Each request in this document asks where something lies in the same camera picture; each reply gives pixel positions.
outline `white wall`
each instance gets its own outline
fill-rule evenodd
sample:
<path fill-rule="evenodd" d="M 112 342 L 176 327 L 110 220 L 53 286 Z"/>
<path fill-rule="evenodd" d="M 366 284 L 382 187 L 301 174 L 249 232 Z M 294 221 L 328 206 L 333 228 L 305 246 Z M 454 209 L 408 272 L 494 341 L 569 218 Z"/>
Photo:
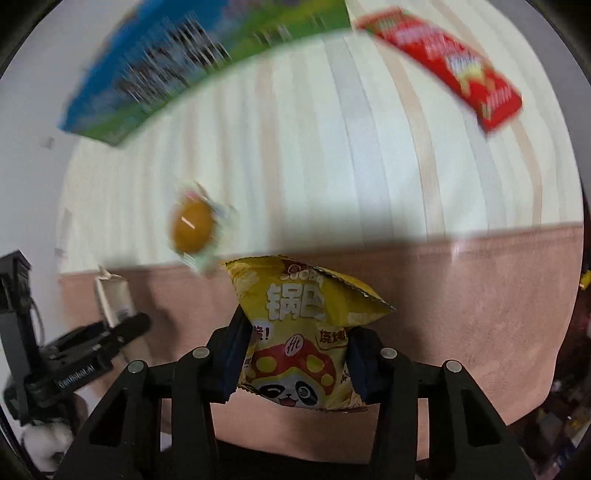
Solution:
<path fill-rule="evenodd" d="M 77 138 L 57 125 L 102 40 L 136 0 L 64 0 L 0 79 L 0 255 L 20 249 L 50 340 L 65 332 L 56 281 L 56 216 Z M 51 149 L 49 137 L 54 138 Z M 0 385 L 8 367 L 0 346 Z"/>

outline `candy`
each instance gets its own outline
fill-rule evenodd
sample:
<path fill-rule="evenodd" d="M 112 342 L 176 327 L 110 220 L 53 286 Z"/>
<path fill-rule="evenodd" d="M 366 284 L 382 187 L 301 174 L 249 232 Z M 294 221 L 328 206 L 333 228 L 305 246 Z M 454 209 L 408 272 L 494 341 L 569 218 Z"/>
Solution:
<path fill-rule="evenodd" d="M 356 27 L 396 46 L 437 75 L 475 110 L 485 132 L 522 107 L 519 92 L 486 58 L 405 10 L 395 8 L 362 18 Z"/>
<path fill-rule="evenodd" d="M 189 191 L 176 210 L 171 238 L 174 249 L 181 254 L 194 254 L 213 238 L 215 221 L 204 195 Z"/>
<path fill-rule="evenodd" d="M 225 266 L 254 327 L 239 386 L 287 407 L 362 406 L 345 365 L 348 331 L 392 307 L 355 278 L 286 257 Z"/>

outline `orange candy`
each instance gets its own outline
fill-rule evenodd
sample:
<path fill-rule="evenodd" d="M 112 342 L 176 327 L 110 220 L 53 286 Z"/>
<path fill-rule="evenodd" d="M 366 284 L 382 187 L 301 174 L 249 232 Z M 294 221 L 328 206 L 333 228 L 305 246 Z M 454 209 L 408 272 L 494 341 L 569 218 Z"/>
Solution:
<path fill-rule="evenodd" d="M 181 254 L 195 254 L 213 239 L 215 220 L 212 208 L 202 198 L 184 199 L 174 214 L 171 237 Z"/>

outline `printed logo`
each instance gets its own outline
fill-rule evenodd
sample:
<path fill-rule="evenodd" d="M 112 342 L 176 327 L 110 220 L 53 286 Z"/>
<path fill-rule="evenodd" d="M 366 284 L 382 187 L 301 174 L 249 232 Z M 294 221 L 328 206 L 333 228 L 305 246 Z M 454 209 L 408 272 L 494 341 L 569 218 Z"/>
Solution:
<path fill-rule="evenodd" d="M 301 266 L 298 264 L 292 263 L 289 267 L 287 267 L 287 272 L 289 274 L 298 273 L 301 270 Z"/>
<path fill-rule="evenodd" d="M 303 346 L 304 337 L 302 337 L 299 333 L 296 333 L 285 342 L 285 354 L 287 356 L 294 356 L 302 349 Z"/>
<path fill-rule="evenodd" d="M 81 368 L 77 372 L 68 375 L 66 378 L 58 380 L 56 382 L 57 386 L 63 390 L 64 388 L 67 388 L 70 385 L 76 383 L 78 380 L 82 380 L 83 378 L 88 377 L 88 375 L 90 375 L 94 371 L 95 367 L 93 365 L 88 365 L 87 367 Z"/>

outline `panda cartoon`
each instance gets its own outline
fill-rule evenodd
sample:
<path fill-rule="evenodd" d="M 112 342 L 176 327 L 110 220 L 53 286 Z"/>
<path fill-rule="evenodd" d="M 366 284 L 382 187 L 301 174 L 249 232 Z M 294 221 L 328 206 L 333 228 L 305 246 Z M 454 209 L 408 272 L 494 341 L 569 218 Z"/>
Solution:
<path fill-rule="evenodd" d="M 300 334 L 256 351 L 245 365 L 249 390 L 284 407 L 322 408 L 337 379 L 332 358 Z"/>

